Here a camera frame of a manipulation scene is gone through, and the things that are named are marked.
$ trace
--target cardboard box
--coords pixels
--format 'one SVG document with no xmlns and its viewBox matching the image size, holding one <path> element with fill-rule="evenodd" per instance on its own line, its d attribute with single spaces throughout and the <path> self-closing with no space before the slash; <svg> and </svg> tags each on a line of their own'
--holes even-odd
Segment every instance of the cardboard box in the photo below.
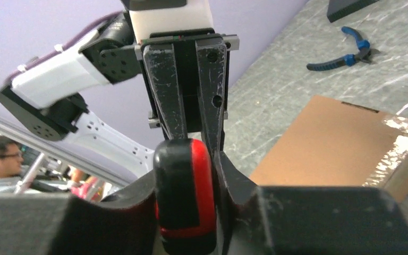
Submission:
<svg viewBox="0 0 408 255">
<path fill-rule="evenodd" d="M 314 96 L 251 174 L 258 185 L 374 186 L 408 194 L 408 119 Z"/>
</svg>

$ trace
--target red and black object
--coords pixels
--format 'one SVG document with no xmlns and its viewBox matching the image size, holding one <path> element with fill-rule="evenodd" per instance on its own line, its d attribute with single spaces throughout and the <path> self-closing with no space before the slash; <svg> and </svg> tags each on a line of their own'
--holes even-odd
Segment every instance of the red and black object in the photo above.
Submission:
<svg viewBox="0 0 408 255">
<path fill-rule="evenodd" d="M 209 254 L 216 246 L 212 167 L 195 139 L 163 141 L 154 153 L 156 217 L 169 254 Z"/>
</svg>

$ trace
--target blue pliers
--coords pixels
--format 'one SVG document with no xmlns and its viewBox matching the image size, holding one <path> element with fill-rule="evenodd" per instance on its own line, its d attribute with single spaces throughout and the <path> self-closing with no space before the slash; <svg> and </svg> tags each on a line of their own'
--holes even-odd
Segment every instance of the blue pliers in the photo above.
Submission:
<svg viewBox="0 0 408 255">
<path fill-rule="evenodd" d="M 371 64 L 370 43 L 363 39 L 360 33 L 354 28 L 342 27 L 342 32 L 351 35 L 356 40 L 359 52 L 357 54 L 347 54 L 343 57 L 319 64 L 307 64 L 307 69 L 310 71 L 328 71 L 342 66 L 353 66 L 358 62 Z"/>
</svg>

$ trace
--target blue handle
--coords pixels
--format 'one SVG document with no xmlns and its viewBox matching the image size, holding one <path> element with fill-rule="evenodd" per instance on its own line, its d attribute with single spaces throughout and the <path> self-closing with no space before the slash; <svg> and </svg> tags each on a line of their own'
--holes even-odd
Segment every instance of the blue handle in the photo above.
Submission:
<svg viewBox="0 0 408 255">
<path fill-rule="evenodd" d="M 350 35 L 350 36 L 354 37 L 359 50 L 361 50 L 363 48 L 370 48 L 370 43 L 367 40 L 365 40 L 361 36 L 361 34 L 357 30 L 355 30 L 354 28 L 342 27 L 342 32 L 344 32 L 347 35 Z"/>
</svg>

